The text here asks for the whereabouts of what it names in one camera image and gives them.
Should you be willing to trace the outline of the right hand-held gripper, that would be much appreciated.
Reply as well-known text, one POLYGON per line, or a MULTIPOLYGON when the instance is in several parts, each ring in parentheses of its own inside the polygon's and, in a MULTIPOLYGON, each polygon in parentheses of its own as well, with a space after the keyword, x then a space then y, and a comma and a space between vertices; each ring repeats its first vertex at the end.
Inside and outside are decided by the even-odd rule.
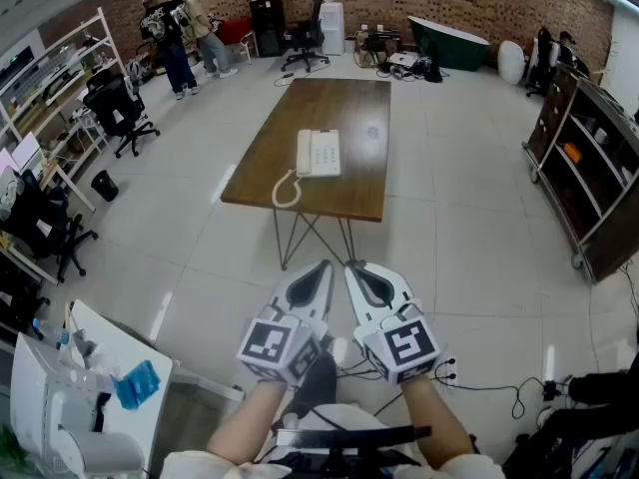
POLYGON ((441 355, 418 301, 398 272, 349 260, 344 279, 358 326, 354 339, 380 376, 400 385, 432 371, 441 355), (392 309, 383 315, 385 309, 392 309))

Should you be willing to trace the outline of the white telephone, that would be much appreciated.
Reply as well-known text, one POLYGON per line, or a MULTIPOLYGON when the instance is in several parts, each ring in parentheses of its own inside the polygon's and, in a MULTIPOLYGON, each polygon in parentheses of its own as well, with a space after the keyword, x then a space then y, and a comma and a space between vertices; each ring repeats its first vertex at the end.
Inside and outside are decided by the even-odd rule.
POLYGON ((296 173, 300 178, 340 176, 338 130, 299 130, 296 173))

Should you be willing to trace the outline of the person's left forearm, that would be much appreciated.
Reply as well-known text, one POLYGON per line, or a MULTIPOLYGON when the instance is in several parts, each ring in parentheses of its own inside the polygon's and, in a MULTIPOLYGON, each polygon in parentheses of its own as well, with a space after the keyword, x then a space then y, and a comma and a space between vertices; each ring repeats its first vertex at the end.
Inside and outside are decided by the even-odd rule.
POLYGON ((287 389, 284 383, 259 382, 213 433, 207 451, 235 465, 254 462, 267 441, 287 389))

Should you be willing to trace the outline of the person's right forearm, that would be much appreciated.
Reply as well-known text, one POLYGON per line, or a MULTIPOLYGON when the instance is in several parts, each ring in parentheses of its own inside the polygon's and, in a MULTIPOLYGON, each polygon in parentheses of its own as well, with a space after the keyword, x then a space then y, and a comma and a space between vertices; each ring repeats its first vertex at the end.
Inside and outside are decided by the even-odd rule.
POLYGON ((417 446, 433 469, 474 453, 468 433, 426 376, 402 383, 401 390, 411 424, 431 430, 429 437, 417 440, 417 446))

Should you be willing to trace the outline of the person's white shirt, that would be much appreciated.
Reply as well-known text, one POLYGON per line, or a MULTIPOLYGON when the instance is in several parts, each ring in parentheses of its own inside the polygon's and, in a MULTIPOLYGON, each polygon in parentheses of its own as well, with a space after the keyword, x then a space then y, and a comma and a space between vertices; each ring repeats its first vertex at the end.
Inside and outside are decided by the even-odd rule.
MULTIPOLYGON (((346 404, 325 404, 299 420, 304 430, 331 430, 332 421, 347 430, 371 430, 385 427, 364 410, 346 404)), ((160 479, 283 479, 291 470, 271 463, 232 462, 206 451, 173 452, 164 460, 160 479)), ((462 455, 449 460, 440 469, 429 465, 400 465, 392 469, 392 479, 505 479, 501 467, 488 456, 462 455)))

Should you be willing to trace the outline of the black chest-mounted device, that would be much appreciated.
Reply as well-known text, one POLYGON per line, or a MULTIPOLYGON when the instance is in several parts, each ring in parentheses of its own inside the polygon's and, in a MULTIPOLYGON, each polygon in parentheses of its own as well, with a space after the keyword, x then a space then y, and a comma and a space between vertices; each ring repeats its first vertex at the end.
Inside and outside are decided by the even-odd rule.
POLYGON ((369 430, 281 429, 275 446, 293 453, 309 455, 318 472, 375 469, 417 462, 396 449, 397 446, 431 436, 430 426, 411 425, 369 430))

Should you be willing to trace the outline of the white desk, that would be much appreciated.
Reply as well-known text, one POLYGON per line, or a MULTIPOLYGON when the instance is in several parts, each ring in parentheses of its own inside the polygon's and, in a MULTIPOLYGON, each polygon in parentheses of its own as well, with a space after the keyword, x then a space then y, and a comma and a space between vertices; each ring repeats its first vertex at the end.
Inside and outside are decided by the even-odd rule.
POLYGON ((149 471, 174 368, 173 360, 128 334, 80 299, 72 304, 70 320, 74 329, 82 329, 84 336, 98 345, 107 368, 114 370, 118 377, 129 373, 146 360, 151 362, 157 373, 160 379, 158 390, 138 409, 123 408, 117 396, 113 395, 103 410, 104 431, 125 433, 132 437, 144 455, 143 468, 149 471))

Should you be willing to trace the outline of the blue plastic box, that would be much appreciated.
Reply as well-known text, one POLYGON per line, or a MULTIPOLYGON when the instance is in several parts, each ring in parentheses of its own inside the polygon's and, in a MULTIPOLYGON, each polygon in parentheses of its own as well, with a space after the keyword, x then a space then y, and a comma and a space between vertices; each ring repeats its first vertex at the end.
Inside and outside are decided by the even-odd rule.
POLYGON ((126 410, 137 410, 159 390, 160 378, 150 360, 144 360, 121 379, 112 378, 118 399, 126 410))

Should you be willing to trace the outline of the black waste bin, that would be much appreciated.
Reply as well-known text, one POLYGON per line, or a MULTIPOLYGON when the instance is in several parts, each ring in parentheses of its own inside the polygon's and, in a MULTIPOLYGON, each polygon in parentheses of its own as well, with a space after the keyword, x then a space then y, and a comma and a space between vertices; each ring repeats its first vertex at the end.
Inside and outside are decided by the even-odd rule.
POLYGON ((112 202, 119 188, 106 170, 100 171, 92 180, 91 188, 106 202, 112 202))

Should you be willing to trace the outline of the black bag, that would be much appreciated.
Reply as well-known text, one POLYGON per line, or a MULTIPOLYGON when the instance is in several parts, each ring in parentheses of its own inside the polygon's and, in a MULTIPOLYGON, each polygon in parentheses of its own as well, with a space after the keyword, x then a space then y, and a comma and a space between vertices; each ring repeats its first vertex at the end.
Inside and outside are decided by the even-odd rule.
POLYGON ((443 75, 438 64, 428 57, 418 59, 412 65, 411 72, 416 78, 421 78, 428 83, 439 84, 443 82, 443 75))

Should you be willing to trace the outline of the brown shelf cart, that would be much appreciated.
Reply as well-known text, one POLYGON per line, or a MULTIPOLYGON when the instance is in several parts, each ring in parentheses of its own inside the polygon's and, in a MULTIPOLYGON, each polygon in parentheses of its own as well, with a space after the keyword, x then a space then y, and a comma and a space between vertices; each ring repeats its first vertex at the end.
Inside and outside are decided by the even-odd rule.
POLYGON ((541 185, 573 250, 571 262, 598 283, 639 252, 639 124, 600 86, 559 64, 529 139, 532 183, 541 185), (594 133, 609 137, 600 146, 594 133), (575 165, 563 151, 575 144, 575 165))

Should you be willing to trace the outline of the white water dispenser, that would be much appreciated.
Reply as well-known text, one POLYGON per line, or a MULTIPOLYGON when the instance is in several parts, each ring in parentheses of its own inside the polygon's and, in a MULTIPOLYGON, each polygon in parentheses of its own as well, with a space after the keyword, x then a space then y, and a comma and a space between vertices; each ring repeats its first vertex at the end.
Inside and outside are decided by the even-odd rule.
POLYGON ((323 33, 322 52, 327 56, 344 53, 343 5, 339 0, 323 0, 319 12, 323 33))

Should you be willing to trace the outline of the black cabinet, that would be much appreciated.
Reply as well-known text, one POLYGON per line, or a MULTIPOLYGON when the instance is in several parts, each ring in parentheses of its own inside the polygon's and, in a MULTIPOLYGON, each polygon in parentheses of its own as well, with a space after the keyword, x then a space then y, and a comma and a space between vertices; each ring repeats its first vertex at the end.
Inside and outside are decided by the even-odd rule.
POLYGON ((284 48, 286 19, 283 0, 251 0, 252 27, 260 57, 278 57, 284 48))

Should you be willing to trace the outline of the red chair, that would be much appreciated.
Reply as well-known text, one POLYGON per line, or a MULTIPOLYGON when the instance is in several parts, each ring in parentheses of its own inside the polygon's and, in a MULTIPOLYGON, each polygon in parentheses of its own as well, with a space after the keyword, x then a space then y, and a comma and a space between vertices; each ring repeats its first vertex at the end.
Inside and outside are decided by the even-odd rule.
POLYGON ((257 56, 256 36, 250 17, 224 21, 216 32, 225 46, 236 49, 249 64, 257 56))

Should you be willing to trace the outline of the white printer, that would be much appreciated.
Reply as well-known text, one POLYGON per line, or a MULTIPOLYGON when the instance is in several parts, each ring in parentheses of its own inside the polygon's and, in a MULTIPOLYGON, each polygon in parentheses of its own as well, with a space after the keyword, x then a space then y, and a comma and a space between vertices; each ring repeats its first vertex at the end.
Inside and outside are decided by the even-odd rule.
POLYGON ((140 445, 106 430, 109 377, 63 361, 59 351, 23 333, 14 350, 11 427, 48 479, 130 479, 143 471, 140 445))

